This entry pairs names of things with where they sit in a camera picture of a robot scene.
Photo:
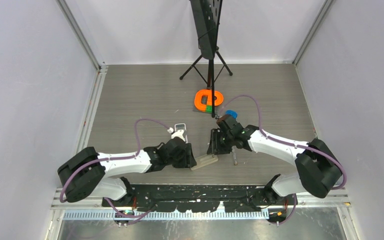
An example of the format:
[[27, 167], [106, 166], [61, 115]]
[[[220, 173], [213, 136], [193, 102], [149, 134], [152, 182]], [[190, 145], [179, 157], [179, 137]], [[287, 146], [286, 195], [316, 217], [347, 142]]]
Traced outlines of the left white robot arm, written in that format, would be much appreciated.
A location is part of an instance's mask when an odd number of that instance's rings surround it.
[[196, 165], [191, 143], [180, 137], [131, 153], [102, 153], [86, 147], [58, 168], [62, 184], [59, 200], [75, 203], [92, 196], [128, 207], [134, 197], [122, 175], [158, 172], [166, 166], [190, 169]]

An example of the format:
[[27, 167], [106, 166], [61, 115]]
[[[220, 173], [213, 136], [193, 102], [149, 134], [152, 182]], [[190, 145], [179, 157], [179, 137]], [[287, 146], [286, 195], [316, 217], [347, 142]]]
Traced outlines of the clear handle screwdriver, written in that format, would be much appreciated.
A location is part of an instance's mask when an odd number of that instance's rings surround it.
[[234, 146], [231, 148], [231, 154], [232, 154], [233, 165], [237, 166], [238, 165], [238, 161], [237, 161], [237, 155], [236, 155], [236, 150], [235, 150]]

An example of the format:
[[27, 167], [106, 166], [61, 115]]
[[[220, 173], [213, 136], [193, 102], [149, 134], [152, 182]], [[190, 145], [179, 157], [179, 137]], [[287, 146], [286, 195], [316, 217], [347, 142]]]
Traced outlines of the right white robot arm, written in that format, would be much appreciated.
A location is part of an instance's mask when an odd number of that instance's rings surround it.
[[263, 153], [295, 166], [295, 173], [276, 174], [262, 189], [262, 197], [271, 205], [279, 205], [287, 196], [307, 192], [323, 199], [346, 180], [344, 169], [332, 151], [320, 139], [297, 141], [270, 134], [258, 126], [242, 126], [236, 118], [225, 114], [210, 131], [208, 154], [226, 155], [232, 148]]

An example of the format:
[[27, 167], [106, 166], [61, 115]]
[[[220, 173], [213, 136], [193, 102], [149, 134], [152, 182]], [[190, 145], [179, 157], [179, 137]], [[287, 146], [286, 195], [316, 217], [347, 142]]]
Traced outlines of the white air conditioner remote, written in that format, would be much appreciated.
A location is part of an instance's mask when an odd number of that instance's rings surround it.
[[179, 137], [181, 134], [181, 138], [188, 143], [188, 135], [187, 135], [187, 126], [185, 123], [177, 123], [174, 125], [175, 132], [179, 132], [176, 136]]

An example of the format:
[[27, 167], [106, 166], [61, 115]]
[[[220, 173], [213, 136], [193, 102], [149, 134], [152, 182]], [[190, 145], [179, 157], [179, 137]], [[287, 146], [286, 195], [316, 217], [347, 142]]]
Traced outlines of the beige remote control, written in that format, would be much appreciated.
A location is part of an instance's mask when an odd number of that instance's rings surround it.
[[191, 171], [198, 170], [200, 168], [206, 167], [210, 164], [216, 163], [219, 160], [217, 155], [206, 154], [195, 158], [196, 165], [191, 167]]

